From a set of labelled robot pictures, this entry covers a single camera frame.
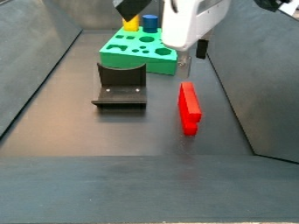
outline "green block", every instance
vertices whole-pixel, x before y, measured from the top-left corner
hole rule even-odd
[[[130,68],[146,63],[146,71],[158,74],[175,74],[177,51],[167,48],[162,41],[162,29],[158,33],[125,31],[122,28],[99,50],[102,64],[106,67]]]

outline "white object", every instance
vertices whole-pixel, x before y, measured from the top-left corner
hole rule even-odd
[[[177,51],[189,51],[226,17],[231,0],[165,0],[163,43]]]
[[[293,0],[291,3],[283,3],[279,7],[279,10],[287,15],[293,16],[295,14],[295,10],[299,7],[299,0]]]

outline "red block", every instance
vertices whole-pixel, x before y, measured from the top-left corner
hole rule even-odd
[[[202,109],[194,85],[190,81],[183,82],[181,86],[179,110],[183,134],[194,136],[198,132],[198,122],[202,119]]]

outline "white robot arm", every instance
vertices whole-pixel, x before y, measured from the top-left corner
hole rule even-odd
[[[163,43],[178,51],[179,73],[190,73],[189,50],[226,17],[230,1],[165,0]]]

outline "yellow object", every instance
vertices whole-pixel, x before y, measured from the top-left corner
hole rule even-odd
[[[127,32],[138,32],[139,29],[139,15],[137,15],[129,22],[123,19],[125,30]]]

